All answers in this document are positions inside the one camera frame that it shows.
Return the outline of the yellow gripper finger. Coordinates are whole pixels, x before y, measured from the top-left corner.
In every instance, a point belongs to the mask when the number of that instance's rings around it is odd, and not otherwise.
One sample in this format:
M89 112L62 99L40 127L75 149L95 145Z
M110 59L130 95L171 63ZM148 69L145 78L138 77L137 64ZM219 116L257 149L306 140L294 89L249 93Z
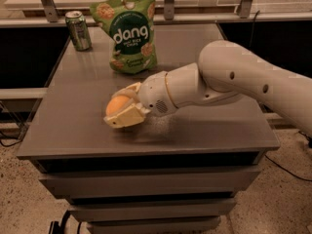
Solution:
M132 103L111 116L105 116L105 123L111 128L126 128L142 123L150 110L141 103Z
M129 85L128 87L123 88L114 93L113 97L115 98L117 96L125 96L128 98L138 99L137 94L140 89L140 86L141 86L140 82L133 83L132 85Z

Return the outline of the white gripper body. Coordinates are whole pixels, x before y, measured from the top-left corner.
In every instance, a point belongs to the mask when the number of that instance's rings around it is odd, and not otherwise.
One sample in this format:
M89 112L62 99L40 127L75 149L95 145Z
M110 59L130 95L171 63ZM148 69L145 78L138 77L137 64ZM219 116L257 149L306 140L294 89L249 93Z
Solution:
M168 72L162 71L149 76L138 90L139 101L154 116L163 117L177 111L167 87Z

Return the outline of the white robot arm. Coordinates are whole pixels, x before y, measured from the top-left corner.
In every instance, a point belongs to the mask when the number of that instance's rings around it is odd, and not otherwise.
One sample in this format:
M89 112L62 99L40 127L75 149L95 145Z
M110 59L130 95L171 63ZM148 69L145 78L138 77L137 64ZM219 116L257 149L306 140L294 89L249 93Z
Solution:
M194 63L161 71L116 92L111 100L120 105L108 105L104 121L112 128L124 128L143 122L147 115L162 117L189 105L223 105L242 95L312 135L312 79L225 40L208 44Z

